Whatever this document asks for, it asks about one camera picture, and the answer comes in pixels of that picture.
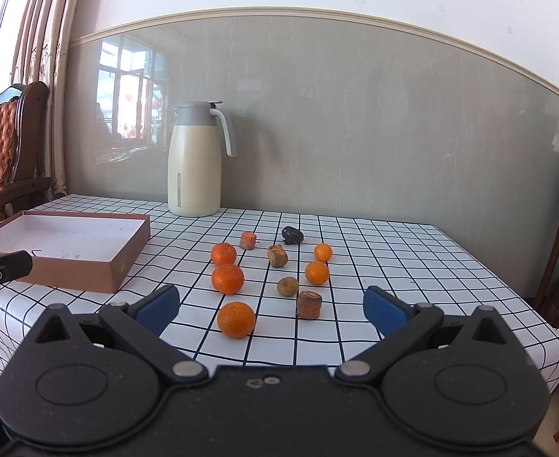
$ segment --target mandarin orange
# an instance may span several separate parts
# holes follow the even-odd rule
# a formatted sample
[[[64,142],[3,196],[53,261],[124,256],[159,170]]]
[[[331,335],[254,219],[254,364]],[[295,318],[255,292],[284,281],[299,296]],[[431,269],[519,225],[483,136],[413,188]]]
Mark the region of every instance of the mandarin orange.
[[[211,262],[216,266],[233,264],[237,259],[237,251],[228,242],[220,242],[211,248]]]
[[[221,294],[236,294],[243,282],[243,272],[234,264],[221,264],[211,273],[211,285]]]
[[[330,277],[330,271],[321,261],[312,261],[305,268],[305,276],[313,285],[322,285]]]
[[[314,256],[318,261],[327,261],[332,257],[332,247],[322,242],[315,246]]]
[[[227,337],[244,338],[254,331],[256,315],[243,302],[229,302],[220,308],[216,321],[220,331]]]

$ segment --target open box lid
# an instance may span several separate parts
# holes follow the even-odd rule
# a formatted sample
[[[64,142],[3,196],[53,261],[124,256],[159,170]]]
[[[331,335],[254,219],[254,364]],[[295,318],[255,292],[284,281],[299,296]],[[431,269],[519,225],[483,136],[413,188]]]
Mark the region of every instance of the open box lid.
[[[0,223],[0,255],[32,255],[22,281],[114,293],[149,238],[147,215],[22,211]]]

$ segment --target dark rock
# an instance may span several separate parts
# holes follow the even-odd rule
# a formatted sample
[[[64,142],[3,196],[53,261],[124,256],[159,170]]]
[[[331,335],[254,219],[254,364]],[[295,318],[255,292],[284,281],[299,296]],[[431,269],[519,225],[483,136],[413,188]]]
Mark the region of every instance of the dark rock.
[[[301,232],[297,228],[290,226],[284,227],[284,229],[281,231],[281,236],[284,238],[284,242],[288,245],[300,244],[305,238],[303,232]]]

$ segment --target brown nut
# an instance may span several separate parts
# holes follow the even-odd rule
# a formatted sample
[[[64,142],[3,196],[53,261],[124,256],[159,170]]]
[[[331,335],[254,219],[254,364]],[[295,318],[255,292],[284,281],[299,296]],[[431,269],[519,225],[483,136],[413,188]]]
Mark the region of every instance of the brown nut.
[[[277,291],[279,295],[284,297],[292,297],[298,293],[298,280],[293,276],[286,276],[277,283]]]
[[[242,238],[239,240],[239,247],[246,251],[251,251],[256,247],[256,234],[251,232],[243,232]]]
[[[271,245],[266,251],[266,255],[269,258],[271,266],[274,268],[281,268],[288,262],[288,254],[285,253],[284,248],[279,244]]]
[[[318,319],[321,310],[321,295],[303,291],[296,299],[296,315],[301,319]]]

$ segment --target checkered tablecloth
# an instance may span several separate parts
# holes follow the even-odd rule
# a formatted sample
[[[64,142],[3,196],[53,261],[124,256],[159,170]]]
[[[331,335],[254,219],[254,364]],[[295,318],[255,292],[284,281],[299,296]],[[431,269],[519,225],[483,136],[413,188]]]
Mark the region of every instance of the checkered tablecloth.
[[[447,314],[471,314],[481,304],[495,307],[526,347],[549,389],[559,382],[559,330],[431,225],[242,209],[181,218],[170,213],[166,203],[81,195],[38,209],[148,214],[151,238],[117,294],[18,281],[1,286],[0,374],[49,304],[67,304],[73,313],[94,313],[108,302],[136,302],[164,283],[178,287],[183,303],[161,338],[211,371],[219,364],[338,366],[381,338],[362,310],[363,290],[374,284],[409,304],[431,302]],[[305,240],[285,246],[290,258],[286,266],[269,268],[266,249],[281,242],[286,225],[300,228]],[[254,250],[237,247],[245,285],[238,294],[223,296],[211,286],[210,250],[222,241],[237,246],[244,231],[258,236]],[[314,259],[314,247],[321,241],[333,249],[330,280],[315,287],[306,281],[304,267]],[[302,286],[322,295],[320,319],[296,319],[295,298],[281,297],[276,290],[284,276],[297,276]],[[256,328],[245,339],[233,340],[218,331],[216,313],[231,301],[245,302],[256,311]]]

